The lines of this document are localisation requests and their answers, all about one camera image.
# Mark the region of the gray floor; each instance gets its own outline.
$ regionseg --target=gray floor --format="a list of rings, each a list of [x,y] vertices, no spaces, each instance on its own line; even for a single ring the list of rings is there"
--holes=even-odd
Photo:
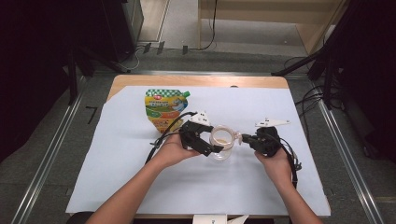
[[[181,55],[178,50],[165,50],[157,55],[156,49],[141,54],[136,74],[145,70],[163,71],[221,71],[262,73],[277,71],[289,58],[285,56],[254,55],[242,53],[189,52]],[[88,82],[78,112],[61,145],[55,163],[43,189],[38,195],[27,223],[65,223],[68,215],[64,213],[70,190],[77,180],[79,169],[89,149],[95,125],[100,118],[100,109],[106,101],[107,93],[116,74],[97,64],[99,69]],[[312,87],[309,80],[298,75],[288,78],[290,91],[295,101]],[[50,139],[59,125],[66,110],[67,92],[58,100],[48,115],[42,120],[30,138],[20,150],[0,164],[0,223],[10,223],[21,202],[21,197],[32,180]],[[99,111],[91,124],[88,121],[92,111],[86,106],[98,106]],[[364,178],[376,198],[394,197],[396,195],[396,164],[387,160],[373,161],[364,156],[361,142],[351,129],[351,125],[342,111],[335,110],[339,125],[343,130],[350,149],[362,170]],[[319,108],[308,115],[311,132],[311,149],[319,175],[327,194],[332,216],[324,218],[325,223],[368,223],[350,178],[338,151],[336,150],[327,124]],[[396,210],[393,202],[377,201],[383,218],[387,223],[396,223]],[[286,223],[285,218],[276,223]]]
[[[201,46],[212,39],[213,20],[202,20]],[[198,48],[198,1],[171,0],[160,41],[169,49]],[[216,20],[215,52],[306,56],[303,42],[295,24],[262,21]]]

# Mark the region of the person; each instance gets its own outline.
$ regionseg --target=person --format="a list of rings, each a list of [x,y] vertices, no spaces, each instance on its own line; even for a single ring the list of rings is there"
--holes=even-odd
[[[155,178],[165,168],[187,158],[198,156],[195,150],[182,147],[179,134],[169,136],[157,154],[123,187],[94,212],[86,223],[131,223],[137,209]],[[266,158],[255,152],[270,179],[274,182],[294,224],[321,223],[291,183],[291,169],[284,150]]]

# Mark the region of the clear plastic cup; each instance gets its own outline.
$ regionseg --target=clear plastic cup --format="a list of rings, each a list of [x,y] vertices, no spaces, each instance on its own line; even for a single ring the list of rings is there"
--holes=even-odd
[[[223,147],[220,153],[212,152],[210,155],[213,159],[217,161],[227,160],[232,153],[233,143],[240,133],[234,132],[231,128],[219,125],[213,128],[212,133],[209,137],[209,143],[212,146]]]

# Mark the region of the snack bag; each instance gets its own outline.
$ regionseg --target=snack bag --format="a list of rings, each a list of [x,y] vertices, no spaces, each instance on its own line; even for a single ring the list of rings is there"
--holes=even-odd
[[[187,107],[186,98],[188,96],[190,96],[188,91],[154,89],[146,91],[146,114],[160,133],[165,132],[169,125],[180,115],[181,111]],[[182,123],[183,120],[180,119],[172,127],[171,131],[180,127]]]

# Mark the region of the white paper sheet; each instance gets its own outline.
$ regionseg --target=white paper sheet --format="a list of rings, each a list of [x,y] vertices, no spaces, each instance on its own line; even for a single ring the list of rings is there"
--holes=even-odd
[[[126,87],[109,100],[78,176],[66,213],[95,211],[144,165],[160,134],[149,122],[146,90]],[[303,163],[298,190],[319,216],[331,211],[290,91],[259,88],[166,87],[189,91],[187,111],[205,110],[212,125],[254,134],[256,122],[288,119],[276,127]],[[208,141],[208,134],[203,135]],[[285,216],[287,210],[262,164],[247,144],[233,147],[226,161],[203,155],[165,169],[151,186],[138,214],[228,214]]]

